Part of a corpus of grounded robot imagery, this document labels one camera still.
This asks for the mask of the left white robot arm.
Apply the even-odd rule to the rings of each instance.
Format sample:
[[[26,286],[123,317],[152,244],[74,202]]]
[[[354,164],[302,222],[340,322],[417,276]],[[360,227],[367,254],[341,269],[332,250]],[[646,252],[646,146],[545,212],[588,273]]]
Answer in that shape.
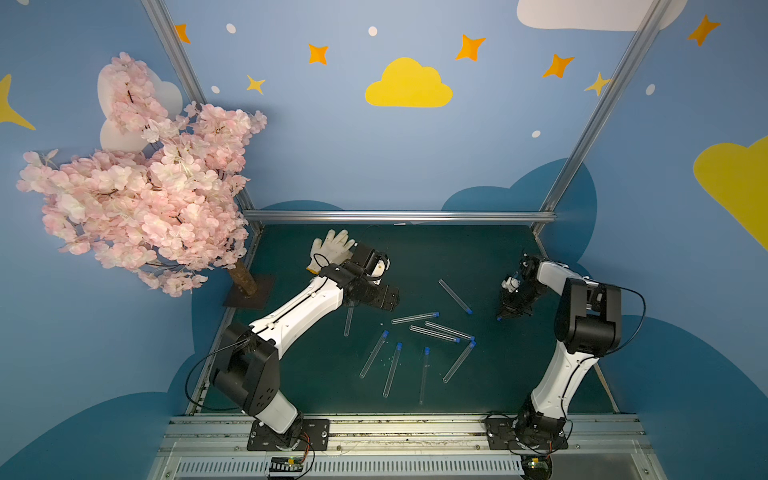
[[[280,360],[301,335],[346,300],[393,311],[399,290],[381,282],[389,266],[383,258],[367,267],[351,260],[328,265],[271,314],[229,327],[214,356],[210,384],[273,433],[296,436],[300,412],[280,391]]]

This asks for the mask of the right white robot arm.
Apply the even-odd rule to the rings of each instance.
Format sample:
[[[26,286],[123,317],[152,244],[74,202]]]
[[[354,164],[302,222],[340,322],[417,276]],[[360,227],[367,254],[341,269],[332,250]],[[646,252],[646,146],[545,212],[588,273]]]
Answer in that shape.
[[[530,444],[564,437],[572,397],[598,360],[618,349],[622,336],[621,288],[528,254],[522,255],[516,273],[501,283],[498,318],[530,315],[549,291],[559,295],[553,321],[555,351],[515,422],[518,440]]]

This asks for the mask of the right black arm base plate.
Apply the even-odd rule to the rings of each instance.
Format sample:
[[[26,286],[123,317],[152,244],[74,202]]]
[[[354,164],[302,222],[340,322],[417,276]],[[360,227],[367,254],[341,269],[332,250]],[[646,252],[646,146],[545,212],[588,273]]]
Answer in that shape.
[[[565,420],[550,417],[491,416],[483,420],[491,450],[526,451],[546,456],[569,448]]]

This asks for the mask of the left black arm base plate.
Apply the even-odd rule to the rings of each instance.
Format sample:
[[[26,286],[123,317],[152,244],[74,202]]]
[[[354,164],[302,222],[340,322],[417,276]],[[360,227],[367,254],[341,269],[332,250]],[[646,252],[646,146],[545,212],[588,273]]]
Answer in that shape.
[[[330,421],[304,419],[299,416],[284,433],[277,433],[264,422],[255,420],[247,439],[248,451],[295,451],[310,446],[311,450],[328,448]]]

